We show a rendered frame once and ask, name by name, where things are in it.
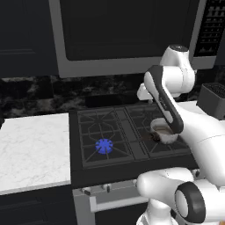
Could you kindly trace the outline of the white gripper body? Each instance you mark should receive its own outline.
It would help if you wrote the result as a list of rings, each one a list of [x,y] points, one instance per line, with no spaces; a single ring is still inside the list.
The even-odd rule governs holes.
[[[140,84],[140,87],[137,91],[137,98],[140,99],[141,101],[143,100],[152,100],[152,96],[150,95],[150,93],[148,92],[148,90],[146,89],[144,83]]]

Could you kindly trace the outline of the blue burner flame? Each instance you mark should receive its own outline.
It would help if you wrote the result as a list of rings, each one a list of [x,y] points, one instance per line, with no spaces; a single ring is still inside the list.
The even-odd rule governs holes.
[[[109,154],[113,151],[113,142],[109,139],[99,139],[95,143],[95,150],[101,155]]]

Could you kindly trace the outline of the grey microwave oven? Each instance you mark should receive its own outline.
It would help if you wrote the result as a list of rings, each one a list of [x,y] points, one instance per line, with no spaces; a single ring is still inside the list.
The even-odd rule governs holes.
[[[88,61],[68,60],[66,57],[60,0],[48,0],[48,3],[54,34],[58,74],[60,77],[110,76],[144,73],[151,65],[160,62],[161,57]],[[197,40],[200,36],[200,25],[203,22],[203,15],[206,9],[207,0],[200,0],[189,46],[189,60],[194,69],[211,69],[216,60],[215,56],[194,55],[197,48]]]

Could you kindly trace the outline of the dark grey toaster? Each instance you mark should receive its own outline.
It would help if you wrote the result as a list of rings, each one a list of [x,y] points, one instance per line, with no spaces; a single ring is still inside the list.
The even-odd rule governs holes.
[[[225,120],[225,86],[219,83],[202,84],[197,106],[207,115]]]

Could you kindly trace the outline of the black gas hob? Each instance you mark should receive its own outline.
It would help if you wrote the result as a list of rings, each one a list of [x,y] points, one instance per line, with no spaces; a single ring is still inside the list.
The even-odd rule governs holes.
[[[156,105],[121,105],[69,113],[70,176],[75,188],[135,179],[146,171],[172,167],[196,169],[182,139],[170,145],[145,141],[142,122],[163,115]],[[95,150],[99,139],[112,141],[112,152]]]

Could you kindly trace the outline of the grey oven front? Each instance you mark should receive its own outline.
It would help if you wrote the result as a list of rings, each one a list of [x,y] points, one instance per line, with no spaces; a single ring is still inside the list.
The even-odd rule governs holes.
[[[103,185],[86,186],[73,190],[77,225],[135,225],[139,216],[147,208],[148,202],[128,207],[118,207],[93,213],[90,208],[90,197],[97,203],[113,200],[124,200],[141,196],[132,180],[110,183],[112,189],[107,192]],[[91,196],[82,192],[83,188],[91,189]]]

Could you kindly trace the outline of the dark base cupboard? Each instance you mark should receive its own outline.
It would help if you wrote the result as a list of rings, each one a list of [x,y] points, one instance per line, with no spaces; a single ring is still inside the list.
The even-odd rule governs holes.
[[[0,195],[0,225],[77,225],[71,186]]]

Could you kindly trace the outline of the dark wall cupboard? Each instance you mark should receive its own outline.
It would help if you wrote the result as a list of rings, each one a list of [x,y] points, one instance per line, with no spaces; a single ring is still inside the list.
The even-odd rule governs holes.
[[[57,74],[48,0],[0,0],[0,78]]]

